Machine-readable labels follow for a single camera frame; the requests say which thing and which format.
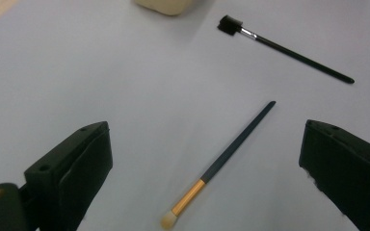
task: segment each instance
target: gray tabletop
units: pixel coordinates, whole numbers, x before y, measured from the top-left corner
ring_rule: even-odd
[[[224,34],[226,14],[356,82]],[[307,119],[370,142],[370,0],[196,0],[178,17],[132,1],[22,0],[0,17],[0,183],[23,185],[68,135],[109,122],[115,166],[79,230],[161,230],[272,100],[175,230],[357,230],[298,161]]]

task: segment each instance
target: silver ferrule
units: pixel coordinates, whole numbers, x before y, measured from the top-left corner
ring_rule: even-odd
[[[246,30],[245,28],[242,27],[242,29],[240,30],[240,34],[246,36],[246,37],[249,37],[251,39],[257,39],[257,34],[251,32],[251,31],[248,31]]]

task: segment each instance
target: brush bristles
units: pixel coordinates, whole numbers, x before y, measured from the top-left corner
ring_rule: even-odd
[[[236,32],[240,32],[242,30],[242,22],[226,15],[221,19],[218,29],[228,35],[234,36]]]
[[[172,211],[168,211],[161,219],[161,226],[165,230],[170,230],[173,228],[177,219],[178,217]]]

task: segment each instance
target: paintbrush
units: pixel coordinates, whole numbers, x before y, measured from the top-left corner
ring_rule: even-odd
[[[245,130],[230,144],[230,146],[219,156],[219,158],[203,173],[194,186],[185,193],[185,195],[168,211],[161,219],[161,226],[169,230],[173,227],[179,215],[184,211],[187,205],[197,196],[204,186],[215,176],[215,174],[224,166],[226,161],[238,149],[243,141],[249,136],[253,129],[259,124],[263,117],[276,104],[276,101],[270,102],[260,114],[245,128]]]
[[[318,64],[314,61],[312,61],[311,59],[309,58],[306,58],[300,54],[297,54],[296,52],[294,51],[291,51],[283,46],[280,46],[270,40],[267,40],[263,37],[261,37],[260,35],[258,34],[255,34],[245,28],[242,27],[242,24],[243,22],[242,21],[238,21],[228,15],[224,16],[221,21],[220,21],[220,24],[218,26],[218,29],[231,35],[231,36],[234,36],[236,32],[239,32],[240,34],[248,37],[248,38],[251,38],[251,39],[254,39],[260,43],[263,43],[267,46],[270,46],[272,47],[273,49],[285,54],[285,55],[288,55],[290,56],[291,58],[295,59],[295,60],[298,60],[304,64],[307,64],[307,65],[310,65],[326,74],[329,74],[330,76],[336,78],[336,79],[339,79],[341,81],[344,81],[345,83],[347,84],[353,84],[355,81],[354,79],[346,76],[346,75],[343,75],[331,68],[328,68],[322,64]]]

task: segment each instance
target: gold ferrule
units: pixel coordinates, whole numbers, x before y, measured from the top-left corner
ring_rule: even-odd
[[[187,207],[187,205],[197,196],[197,194],[203,189],[205,186],[205,182],[202,180],[198,180],[195,185],[186,192],[186,194],[176,203],[175,206],[171,209],[172,213],[175,214],[177,217],[182,211]]]

